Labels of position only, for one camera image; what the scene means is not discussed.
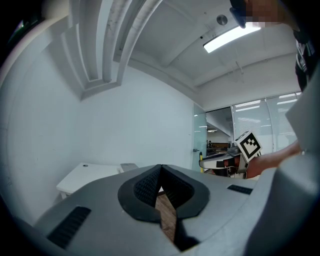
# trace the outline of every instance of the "ceiling pipe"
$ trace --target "ceiling pipe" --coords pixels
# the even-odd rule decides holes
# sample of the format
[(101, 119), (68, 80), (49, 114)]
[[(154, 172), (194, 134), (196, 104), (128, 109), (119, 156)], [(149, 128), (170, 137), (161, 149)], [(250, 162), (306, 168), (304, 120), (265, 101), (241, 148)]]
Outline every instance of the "ceiling pipe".
[(119, 86), (122, 85), (126, 67), (128, 65), (132, 51), (136, 45), (136, 42), (139, 38), (139, 35), (145, 27), (147, 21), (161, 2), (162, 0), (146, 0), (139, 13), (137, 14), (126, 38), (120, 59), (118, 75), (116, 79), (116, 82)]
[(125, 19), (132, 0), (113, 0), (103, 43), (102, 80), (110, 83), (112, 80), (112, 62), (114, 59), (117, 39), (121, 25)]

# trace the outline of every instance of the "black slot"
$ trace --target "black slot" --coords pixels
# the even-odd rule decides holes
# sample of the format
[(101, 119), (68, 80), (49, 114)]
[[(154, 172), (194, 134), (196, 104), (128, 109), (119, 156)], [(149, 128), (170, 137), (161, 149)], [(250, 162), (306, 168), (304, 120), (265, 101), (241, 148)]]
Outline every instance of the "black slot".
[(237, 192), (240, 192), (240, 193), (243, 193), (243, 194), (247, 194), (247, 195), (250, 195), (252, 190), (253, 190), (252, 188), (247, 188), (247, 187), (244, 187), (244, 186), (237, 186), (237, 185), (230, 185), (230, 186), (228, 186), (227, 189), (228, 190), (237, 191)]
[(47, 236), (57, 246), (65, 249), (88, 217), (90, 209), (77, 206), (67, 217)]

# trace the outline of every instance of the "dark clothing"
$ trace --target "dark clothing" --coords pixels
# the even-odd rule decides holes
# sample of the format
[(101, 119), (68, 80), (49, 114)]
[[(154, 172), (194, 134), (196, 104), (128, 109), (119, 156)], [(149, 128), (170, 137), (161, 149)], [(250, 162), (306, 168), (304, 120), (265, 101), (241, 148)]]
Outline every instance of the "dark clothing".
[(297, 75), (301, 91), (303, 91), (316, 68), (317, 57), (308, 35), (295, 30), (293, 31), (293, 35), (296, 39), (297, 48), (295, 73)]

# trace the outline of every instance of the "glass door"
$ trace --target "glass door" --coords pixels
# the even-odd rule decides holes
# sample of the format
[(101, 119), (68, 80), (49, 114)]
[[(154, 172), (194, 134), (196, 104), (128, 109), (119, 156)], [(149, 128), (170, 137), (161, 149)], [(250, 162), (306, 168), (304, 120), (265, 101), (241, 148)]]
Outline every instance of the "glass door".
[(207, 118), (206, 112), (198, 105), (194, 104), (193, 113), (193, 160), (192, 170), (200, 172), (199, 166), (200, 152), (205, 158), (207, 156)]

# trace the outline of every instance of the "white table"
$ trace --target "white table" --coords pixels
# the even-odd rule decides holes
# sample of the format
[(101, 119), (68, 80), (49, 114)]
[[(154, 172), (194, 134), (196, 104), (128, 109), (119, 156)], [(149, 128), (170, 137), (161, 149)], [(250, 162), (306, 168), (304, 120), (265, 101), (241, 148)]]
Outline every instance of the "white table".
[(80, 163), (57, 186), (62, 199), (95, 180), (123, 173), (118, 165)]

